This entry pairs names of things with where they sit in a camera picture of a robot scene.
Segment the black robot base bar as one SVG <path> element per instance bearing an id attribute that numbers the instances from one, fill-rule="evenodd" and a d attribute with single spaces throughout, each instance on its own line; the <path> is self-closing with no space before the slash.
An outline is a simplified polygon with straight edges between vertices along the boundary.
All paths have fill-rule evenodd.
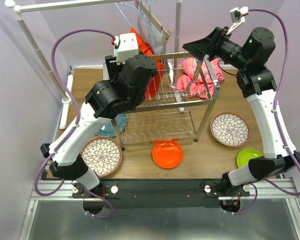
<path id="1" fill-rule="evenodd" d="M 250 194 L 243 186 L 227 188 L 221 179 L 102 179 L 90 190 L 105 197 L 114 209 L 218 208 L 220 200 Z"/>

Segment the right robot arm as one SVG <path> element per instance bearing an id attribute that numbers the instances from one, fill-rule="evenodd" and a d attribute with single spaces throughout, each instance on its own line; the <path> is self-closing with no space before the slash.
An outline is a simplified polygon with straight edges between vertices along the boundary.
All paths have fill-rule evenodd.
<path id="1" fill-rule="evenodd" d="M 262 139 L 263 156 L 222 175 L 220 191 L 231 196 L 238 187 L 300 169 L 300 151 L 289 138 L 278 103 L 279 88 L 266 62 L 276 44 L 267 28 L 256 27 L 243 46 L 230 40 L 227 27 L 216 27 L 208 36 L 183 44 L 197 60 L 219 58 L 238 69 L 236 82 L 249 103 Z"/>

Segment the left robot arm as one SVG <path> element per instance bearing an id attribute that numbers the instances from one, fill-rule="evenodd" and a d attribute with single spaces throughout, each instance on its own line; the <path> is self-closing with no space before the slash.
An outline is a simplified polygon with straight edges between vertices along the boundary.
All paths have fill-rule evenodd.
<path id="1" fill-rule="evenodd" d="M 43 146 L 52 160 L 49 170 L 54 177 L 78 181 L 91 198 L 100 194 L 101 181 L 81 157 L 81 150 L 99 129 L 144 101 L 146 88 L 158 73 L 156 66 L 151 57 L 137 54 L 126 60 L 113 79 L 94 84 L 76 118 L 57 140 Z"/>

